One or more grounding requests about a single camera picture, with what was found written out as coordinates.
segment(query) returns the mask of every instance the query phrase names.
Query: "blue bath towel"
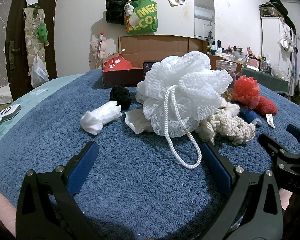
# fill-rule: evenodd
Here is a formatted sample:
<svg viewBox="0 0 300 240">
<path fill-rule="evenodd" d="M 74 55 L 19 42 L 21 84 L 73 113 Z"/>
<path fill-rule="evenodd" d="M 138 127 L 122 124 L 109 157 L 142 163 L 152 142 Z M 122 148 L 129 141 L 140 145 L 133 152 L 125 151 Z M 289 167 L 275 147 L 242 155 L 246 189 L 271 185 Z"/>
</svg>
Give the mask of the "blue bath towel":
<svg viewBox="0 0 300 240">
<path fill-rule="evenodd" d="M 192 239 L 217 214 L 226 197 L 218 192 L 203 161 L 194 170 L 184 168 L 164 137 L 136 135 L 125 124 L 124 114 L 96 136 L 85 132 L 80 118 L 106 103 L 110 90 L 103 89 L 101 72 L 93 70 L 30 110 L 0 141 L 0 190 L 17 206 L 27 170 L 52 171 L 93 140 L 100 154 L 74 199 L 99 233 L 109 240 Z M 136 89 L 129 90 L 134 97 Z M 257 142 L 258 135 L 265 132 L 291 152 L 300 152 L 298 141 L 285 130 L 290 123 L 300 127 L 300 106 L 263 86 L 260 93 L 278 107 L 276 129 L 264 121 L 246 145 L 233 146 L 222 136 L 215 142 L 234 165 L 263 173 L 272 162 Z M 129 110 L 141 107 L 133 99 Z M 196 162 L 197 153 L 187 136 L 172 141 L 187 163 Z"/>
</svg>

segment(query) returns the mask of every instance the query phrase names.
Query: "black backpack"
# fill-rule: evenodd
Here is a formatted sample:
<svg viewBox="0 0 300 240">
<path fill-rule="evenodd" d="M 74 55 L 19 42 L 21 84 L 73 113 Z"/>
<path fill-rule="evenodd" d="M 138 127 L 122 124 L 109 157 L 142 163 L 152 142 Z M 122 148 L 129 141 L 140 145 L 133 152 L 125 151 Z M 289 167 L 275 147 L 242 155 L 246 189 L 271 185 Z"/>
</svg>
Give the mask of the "black backpack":
<svg viewBox="0 0 300 240">
<path fill-rule="evenodd" d="M 128 0 L 106 0 L 106 21 L 124 25 L 124 6 Z"/>
</svg>

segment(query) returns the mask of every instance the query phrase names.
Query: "white mesh sponge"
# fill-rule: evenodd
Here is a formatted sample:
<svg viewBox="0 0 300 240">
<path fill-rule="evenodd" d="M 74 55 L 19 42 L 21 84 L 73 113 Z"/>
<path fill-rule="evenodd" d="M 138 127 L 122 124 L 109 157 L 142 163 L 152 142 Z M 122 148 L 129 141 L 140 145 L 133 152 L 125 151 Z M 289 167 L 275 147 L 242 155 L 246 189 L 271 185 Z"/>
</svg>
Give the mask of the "white mesh sponge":
<svg viewBox="0 0 300 240">
<path fill-rule="evenodd" d="M 154 132 L 164 134 L 164 97 L 175 86 L 175 99 L 184 126 L 195 130 L 199 122 L 213 114 L 221 105 L 220 94 L 233 81 L 225 71 L 210 70 L 209 57 L 192 51 L 182 57 L 170 56 L 153 64 L 144 81 L 137 85 L 136 99 L 144 103 L 145 118 L 151 120 Z M 176 117 L 174 106 L 168 103 L 170 137 L 185 134 Z"/>
</svg>

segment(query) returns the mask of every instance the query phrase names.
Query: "white device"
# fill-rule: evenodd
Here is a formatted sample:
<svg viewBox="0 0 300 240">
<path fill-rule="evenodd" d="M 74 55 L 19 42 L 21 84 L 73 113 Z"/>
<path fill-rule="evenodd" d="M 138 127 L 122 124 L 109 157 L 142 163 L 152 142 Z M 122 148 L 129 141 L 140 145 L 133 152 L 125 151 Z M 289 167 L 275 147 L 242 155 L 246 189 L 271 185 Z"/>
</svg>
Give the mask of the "white device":
<svg viewBox="0 0 300 240">
<path fill-rule="evenodd" d="M 3 109 L 0 112 L 0 118 L 2 118 L 0 122 L 4 122 L 12 119 L 13 117 L 16 116 L 17 113 L 19 113 L 20 109 L 21 109 L 20 104 L 15 104 L 13 106 L 7 107 L 6 109 Z"/>
</svg>

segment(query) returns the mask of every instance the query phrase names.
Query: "red yarn ball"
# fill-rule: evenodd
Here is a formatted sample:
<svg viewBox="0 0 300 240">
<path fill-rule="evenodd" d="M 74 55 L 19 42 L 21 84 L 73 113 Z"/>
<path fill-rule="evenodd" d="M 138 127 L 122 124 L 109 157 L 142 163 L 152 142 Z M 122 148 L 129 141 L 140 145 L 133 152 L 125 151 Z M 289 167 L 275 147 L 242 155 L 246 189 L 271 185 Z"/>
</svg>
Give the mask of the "red yarn ball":
<svg viewBox="0 0 300 240">
<path fill-rule="evenodd" d="M 234 84 L 232 99 L 254 109 L 259 103 L 260 87 L 253 77 L 240 76 Z"/>
<path fill-rule="evenodd" d="M 278 112 L 278 108 L 274 102 L 264 96 L 259 96 L 259 104 L 256 106 L 255 110 L 262 115 L 272 114 L 273 116 Z"/>
</svg>

